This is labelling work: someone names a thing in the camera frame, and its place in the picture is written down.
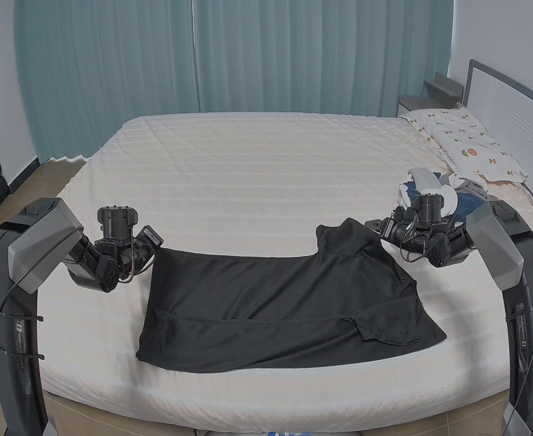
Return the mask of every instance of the teal curtain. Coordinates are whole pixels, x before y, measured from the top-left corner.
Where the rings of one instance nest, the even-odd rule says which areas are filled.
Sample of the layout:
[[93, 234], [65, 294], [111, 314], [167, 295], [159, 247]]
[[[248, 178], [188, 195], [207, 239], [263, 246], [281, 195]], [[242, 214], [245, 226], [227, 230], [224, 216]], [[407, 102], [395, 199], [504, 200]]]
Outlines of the teal curtain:
[[395, 116], [446, 73], [452, 0], [194, 0], [201, 111]]
[[15, 0], [15, 47], [41, 162], [91, 156], [137, 116], [199, 112], [191, 0]]

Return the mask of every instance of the white headboard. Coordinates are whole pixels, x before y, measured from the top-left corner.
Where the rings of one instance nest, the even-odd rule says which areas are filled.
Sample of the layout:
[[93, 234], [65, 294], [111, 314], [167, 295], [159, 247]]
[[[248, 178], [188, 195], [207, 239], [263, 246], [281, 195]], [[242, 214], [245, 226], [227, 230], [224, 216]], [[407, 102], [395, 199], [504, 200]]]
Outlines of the white headboard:
[[529, 173], [525, 186], [533, 194], [533, 91], [471, 60], [463, 104]]

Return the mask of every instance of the tile floor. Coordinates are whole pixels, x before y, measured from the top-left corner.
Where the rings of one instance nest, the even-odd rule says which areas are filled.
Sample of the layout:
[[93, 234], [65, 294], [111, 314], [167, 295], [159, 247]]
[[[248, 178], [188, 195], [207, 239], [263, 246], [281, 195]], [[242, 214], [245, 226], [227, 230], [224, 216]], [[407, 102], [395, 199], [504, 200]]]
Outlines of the tile floor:
[[[55, 197], [84, 164], [83, 160], [49, 161], [0, 206], [0, 223], [38, 197]], [[389, 428], [362, 431], [364, 436], [497, 436], [508, 392], [501, 392], [466, 407]], [[193, 430], [174, 425], [134, 420], [68, 399], [45, 394], [59, 436], [193, 436]], [[0, 408], [0, 435], [5, 429]]]

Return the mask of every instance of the floral pillow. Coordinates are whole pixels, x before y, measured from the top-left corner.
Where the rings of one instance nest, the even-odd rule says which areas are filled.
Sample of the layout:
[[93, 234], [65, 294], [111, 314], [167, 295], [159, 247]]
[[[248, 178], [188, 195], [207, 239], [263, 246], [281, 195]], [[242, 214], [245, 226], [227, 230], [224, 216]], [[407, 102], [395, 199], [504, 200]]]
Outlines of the floral pillow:
[[487, 181], [513, 183], [522, 183], [527, 177], [510, 152], [464, 107], [414, 110], [400, 117], [437, 147], [456, 173], [476, 173]]

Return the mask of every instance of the mattress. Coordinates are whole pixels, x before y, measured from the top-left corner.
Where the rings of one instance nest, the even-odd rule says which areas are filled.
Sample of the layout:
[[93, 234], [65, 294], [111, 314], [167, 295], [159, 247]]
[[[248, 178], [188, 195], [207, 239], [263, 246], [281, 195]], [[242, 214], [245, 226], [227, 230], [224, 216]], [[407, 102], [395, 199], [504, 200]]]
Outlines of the mattress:
[[[244, 256], [316, 251], [315, 228], [384, 218], [411, 167], [446, 171], [403, 119], [301, 113], [208, 113], [126, 123], [62, 197], [92, 240], [96, 211], [130, 205], [165, 247]], [[520, 185], [493, 184], [533, 229]], [[436, 269], [394, 258], [418, 282], [448, 338], [353, 365], [194, 374], [135, 358], [151, 271], [110, 294], [78, 288], [59, 266], [38, 294], [46, 391], [143, 420], [205, 430], [357, 431], [424, 418], [508, 388], [503, 300], [477, 252]]]

